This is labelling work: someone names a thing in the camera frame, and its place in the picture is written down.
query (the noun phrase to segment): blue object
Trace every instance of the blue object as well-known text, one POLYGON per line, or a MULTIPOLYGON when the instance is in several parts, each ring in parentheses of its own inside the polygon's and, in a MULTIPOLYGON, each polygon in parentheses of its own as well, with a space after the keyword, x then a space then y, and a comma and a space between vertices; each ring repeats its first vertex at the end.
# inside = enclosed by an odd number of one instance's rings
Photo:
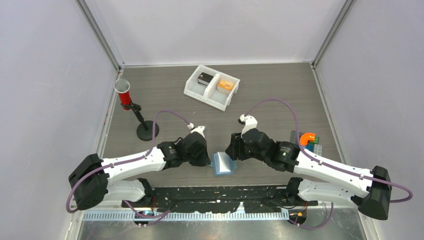
POLYGON ((311 151, 311 152, 314 152, 314 145, 313 145, 313 144, 311 144, 311 143, 308 143, 308 144, 306 145, 306 149, 307 149, 307 150, 309 150, 309 151, 311 151))
POLYGON ((236 162, 233 161, 225 152, 217 152, 213 154, 211 165, 216 177, 234 174, 237 169, 236 162))

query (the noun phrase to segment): light blue block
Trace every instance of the light blue block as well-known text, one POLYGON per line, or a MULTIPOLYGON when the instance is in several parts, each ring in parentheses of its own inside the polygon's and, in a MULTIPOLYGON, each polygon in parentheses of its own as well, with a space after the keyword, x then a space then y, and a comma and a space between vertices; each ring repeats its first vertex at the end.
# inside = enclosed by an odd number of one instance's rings
POLYGON ((236 172, 236 162, 225 152, 217 152, 212 158, 213 173, 215 176, 231 175, 236 172))

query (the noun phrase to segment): round black base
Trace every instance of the round black base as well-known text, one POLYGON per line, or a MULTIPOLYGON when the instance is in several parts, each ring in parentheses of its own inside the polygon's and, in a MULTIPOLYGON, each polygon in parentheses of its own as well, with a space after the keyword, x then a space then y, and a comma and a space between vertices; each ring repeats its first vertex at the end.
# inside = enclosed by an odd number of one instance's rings
MULTIPOLYGON (((144 121, 147 125, 148 129, 145 130, 143 125, 140 123, 137 127, 137 137, 142 141, 151 141, 152 140, 152 132, 153 132, 153 121, 144 121)), ((156 133, 154 134, 155 137, 159 134, 159 126, 156 123, 156 133)))

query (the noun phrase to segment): black box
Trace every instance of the black box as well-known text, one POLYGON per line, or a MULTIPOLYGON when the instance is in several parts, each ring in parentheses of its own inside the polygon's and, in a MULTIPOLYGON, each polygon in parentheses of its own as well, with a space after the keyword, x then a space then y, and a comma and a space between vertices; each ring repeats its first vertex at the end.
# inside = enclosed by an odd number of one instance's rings
POLYGON ((214 78, 214 76, 202 72, 199 75, 199 77, 197 78, 197 82, 201 85, 208 86, 213 78, 214 78))

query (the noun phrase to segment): black stand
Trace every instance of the black stand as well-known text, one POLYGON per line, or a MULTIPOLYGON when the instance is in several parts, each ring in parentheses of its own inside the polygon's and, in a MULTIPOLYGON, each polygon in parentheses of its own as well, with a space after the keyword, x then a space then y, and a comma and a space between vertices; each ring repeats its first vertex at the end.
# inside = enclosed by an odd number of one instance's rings
MULTIPOLYGON (((153 121, 145 121, 144 117, 140 113, 142 110, 142 107, 138 104, 134 104, 131 102, 129 105, 125 105, 121 103, 121 106, 124 109, 131 109, 132 112, 134 112, 135 116, 137 117, 138 121, 140 122, 140 125, 137 127, 137 137, 142 141, 151 141, 152 140, 152 133, 153 133, 153 121)), ((157 137, 159 134, 159 126, 156 123, 155 126, 155 133, 154 136, 157 137)))

